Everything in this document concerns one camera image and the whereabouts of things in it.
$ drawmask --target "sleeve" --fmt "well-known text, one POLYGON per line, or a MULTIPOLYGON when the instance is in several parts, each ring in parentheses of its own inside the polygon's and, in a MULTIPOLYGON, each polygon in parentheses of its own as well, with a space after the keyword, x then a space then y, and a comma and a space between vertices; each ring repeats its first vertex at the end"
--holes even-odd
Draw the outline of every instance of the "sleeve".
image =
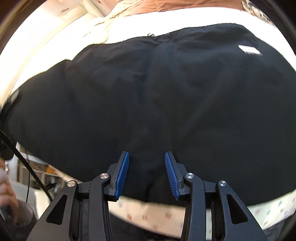
MULTIPOLYGON (((18 90, 16 90, 3 104, 3 107, 0 108, 0 130, 3 131, 3 122, 7 115, 8 110, 14 104, 15 100, 18 97, 18 90)), ((5 132, 4 134, 8 137, 8 139, 16 146, 17 142, 11 137, 8 136, 5 132)), ((13 158, 14 153, 8 148, 8 146, 0 140, 0 158, 4 160, 10 160, 13 158)))
POLYGON ((8 224, 11 231, 15 234, 18 241, 26 241, 33 227, 35 226, 37 219, 32 208, 19 201, 20 216, 18 223, 8 224))

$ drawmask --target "metal screw head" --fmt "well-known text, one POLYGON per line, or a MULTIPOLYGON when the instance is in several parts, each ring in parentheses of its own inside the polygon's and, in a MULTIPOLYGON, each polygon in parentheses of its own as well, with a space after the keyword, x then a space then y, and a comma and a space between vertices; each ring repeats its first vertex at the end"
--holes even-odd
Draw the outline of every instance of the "metal screw head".
POLYGON ((67 183, 68 187, 74 187, 75 184, 76 184, 75 181, 69 181, 69 182, 67 183))
POLYGON ((101 179, 106 179, 106 178, 108 178, 109 177, 109 174, 108 173, 102 173, 101 175, 100 175, 100 178, 101 179))
POLYGON ((218 183, 221 187, 225 187, 227 185, 227 182, 225 182, 224 180, 221 180, 218 183))
POLYGON ((188 172, 185 174, 185 177, 187 177, 188 179, 192 179, 192 178, 194 178, 194 174, 191 172, 188 172))

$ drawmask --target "patterned fabric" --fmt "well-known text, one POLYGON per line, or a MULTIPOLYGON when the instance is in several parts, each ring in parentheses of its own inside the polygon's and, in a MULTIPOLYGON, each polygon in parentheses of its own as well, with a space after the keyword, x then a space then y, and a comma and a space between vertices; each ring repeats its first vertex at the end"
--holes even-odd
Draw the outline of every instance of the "patterned fabric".
POLYGON ((274 25, 273 22, 267 17, 259 8, 257 8, 252 2, 246 0, 246 2, 242 1, 242 5, 244 9, 249 13, 252 14, 264 22, 267 22, 270 25, 274 25))
MULTIPOLYGON (((145 203, 121 196, 109 202, 109 212, 140 228, 169 237, 180 238, 185 208, 145 203)), ((270 202, 249 206, 260 227, 265 230, 291 216, 296 210, 296 190, 270 202)), ((206 240, 212 237, 211 210, 206 213, 206 240)))

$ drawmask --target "hand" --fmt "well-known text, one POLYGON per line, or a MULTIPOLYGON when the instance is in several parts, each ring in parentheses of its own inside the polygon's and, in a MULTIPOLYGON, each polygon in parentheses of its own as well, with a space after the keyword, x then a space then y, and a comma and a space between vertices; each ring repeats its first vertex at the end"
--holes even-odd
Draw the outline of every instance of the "hand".
POLYGON ((19 217, 19 203, 12 190, 8 176, 5 173, 5 162, 0 158, 0 207, 10 206, 13 221, 17 223, 19 217))

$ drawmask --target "brown cloth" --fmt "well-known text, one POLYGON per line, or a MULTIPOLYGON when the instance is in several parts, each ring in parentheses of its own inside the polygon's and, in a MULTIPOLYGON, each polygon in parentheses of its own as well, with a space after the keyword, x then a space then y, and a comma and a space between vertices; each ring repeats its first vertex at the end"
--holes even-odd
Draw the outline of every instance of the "brown cloth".
POLYGON ((141 0, 127 9, 129 15, 195 7, 227 7, 244 11, 241 0, 141 0))

